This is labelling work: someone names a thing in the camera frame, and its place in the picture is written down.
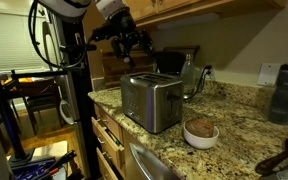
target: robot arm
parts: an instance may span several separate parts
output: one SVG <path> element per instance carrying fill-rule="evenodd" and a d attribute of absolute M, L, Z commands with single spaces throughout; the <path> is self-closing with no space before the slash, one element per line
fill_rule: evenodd
<path fill-rule="evenodd" d="M 91 0 L 35 0 L 35 2 L 40 3 L 64 21 L 79 22 L 83 19 Z M 130 57 L 133 46 L 138 45 L 151 57 L 152 40 L 145 30 L 137 31 L 136 24 L 130 14 L 130 8 L 122 0 L 96 2 L 96 7 L 106 22 L 101 27 L 93 30 L 88 43 L 114 37 L 111 45 L 116 57 L 123 59 L 131 67 L 134 66 Z"/>

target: bowl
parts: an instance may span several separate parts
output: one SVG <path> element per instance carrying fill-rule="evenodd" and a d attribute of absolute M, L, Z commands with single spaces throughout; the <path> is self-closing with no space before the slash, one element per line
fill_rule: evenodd
<path fill-rule="evenodd" d="M 219 133 L 218 128 L 214 126 L 213 137 L 204 138 L 204 137 L 195 136 L 192 133 L 190 133 L 188 130 L 186 130 L 185 124 L 184 124 L 184 138 L 191 146 L 198 148 L 198 149 L 209 149 L 213 147 L 217 142 L 219 134 L 220 133 Z"/>

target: cord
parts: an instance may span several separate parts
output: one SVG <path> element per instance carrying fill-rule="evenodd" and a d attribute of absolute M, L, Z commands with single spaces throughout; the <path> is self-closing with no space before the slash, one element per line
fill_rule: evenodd
<path fill-rule="evenodd" d="M 30 8 L 30 12 L 29 12 L 29 16 L 28 16 L 28 29 L 29 29 L 29 34 L 30 34 L 30 38 L 33 44 L 33 47 L 37 53 L 37 55 L 49 66 L 55 67 L 55 68 L 59 68 L 59 69 L 70 69 L 73 68 L 75 66 L 78 66 L 81 64 L 81 62 L 84 60 L 85 56 L 86 56 L 86 52 L 87 52 L 87 45 L 90 44 L 91 42 L 91 38 L 88 38 L 87 43 L 85 45 L 84 51 L 83 53 L 78 57 L 78 60 L 75 64 L 72 65 L 67 65 L 65 66 L 64 64 L 62 65 L 57 65 L 54 64 L 50 61 L 48 61 L 47 59 L 45 59 L 43 57 L 43 55 L 41 54 L 38 45 L 39 43 L 36 41 L 36 35 L 35 35 L 35 29 L 36 29 L 36 14 L 37 14 L 37 5 L 38 5 L 38 1 L 39 0 L 34 0 L 32 3 L 32 6 Z"/>
<path fill-rule="evenodd" d="M 193 95 L 188 97 L 188 98 L 185 98 L 184 101 L 192 99 L 197 93 L 201 93 L 203 91 L 206 76 L 212 74 L 211 69 L 212 69 L 211 65 L 207 65 L 203 68 L 202 74 L 200 76 L 200 80 L 198 81 L 198 84 L 195 85 L 195 91 L 194 91 Z"/>

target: wooden cabinet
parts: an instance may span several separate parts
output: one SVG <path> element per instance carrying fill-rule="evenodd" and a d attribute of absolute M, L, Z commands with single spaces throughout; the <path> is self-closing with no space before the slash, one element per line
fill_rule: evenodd
<path fill-rule="evenodd" d="M 283 8 L 286 0 L 125 0 L 138 27 L 207 13 L 220 17 Z"/>
<path fill-rule="evenodd" d="M 96 104 L 95 112 L 98 119 L 92 118 L 92 128 L 101 145 L 101 150 L 96 150 L 101 174 L 105 179 L 124 179 L 125 157 L 122 127 Z"/>

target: upper cabinet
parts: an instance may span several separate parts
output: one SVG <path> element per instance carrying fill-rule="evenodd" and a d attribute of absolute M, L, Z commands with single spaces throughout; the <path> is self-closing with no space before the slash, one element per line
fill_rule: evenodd
<path fill-rule="evenodd" d="M 137 26 L 150 26 L 183 17 L 217 13 L 220 17 L 283 8 L 286 0 L 124 0 Z"/>

